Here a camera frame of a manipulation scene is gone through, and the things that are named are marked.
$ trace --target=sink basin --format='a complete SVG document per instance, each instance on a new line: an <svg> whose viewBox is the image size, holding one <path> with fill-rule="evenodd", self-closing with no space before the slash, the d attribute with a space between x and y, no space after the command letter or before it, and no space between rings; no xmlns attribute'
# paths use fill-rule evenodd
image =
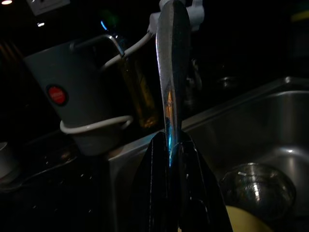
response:
<svg viewBox="0 0 309 232"><path fill-rule="evenodd" d="M218 180L248 162L284 172L296 187L293 220L309 218L308 80L279 79L185 120L183 130L192 136ZM123 231L126 224L130 186L153 136L109 154L116 231ZM294 231L309 230L306 223L300 227Z"/></svg>

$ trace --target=dark background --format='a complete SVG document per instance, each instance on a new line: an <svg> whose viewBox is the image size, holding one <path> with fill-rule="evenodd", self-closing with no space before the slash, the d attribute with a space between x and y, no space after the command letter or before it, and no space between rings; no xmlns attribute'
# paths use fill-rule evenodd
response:
<svg viewBox="0 0 309 232"><path fill-rule="evenodd" d="M59 132L60 119L23 64L23 57L73 39L103 33L100 21L106 20L106 10L118 21L109 24L109 28L133 44L146 33L149 15L159 11L158 2L71 0L70 5L37 17L26 0L0 5L0 139L24 144ZM192 56L198 60L204 84L205 104L200 111L273 79L294 74L289 44L290 9L295 3L290 0L204 1L204 23L192 35ZM45 26L37 27L38 22L44 22ZM154 43L152 39L138 55L161 112ZM5 55L8 50L14 58ZM214 83L224 76L236 76L239 87L222 92ZM111 92L124 89L123 83L116 81L121 79L116 68L108 70L103 78L108 79L106 84ZM118 110L131 113L128 93L120 92ZM137 133L132 138L148 132Z"/></svg>

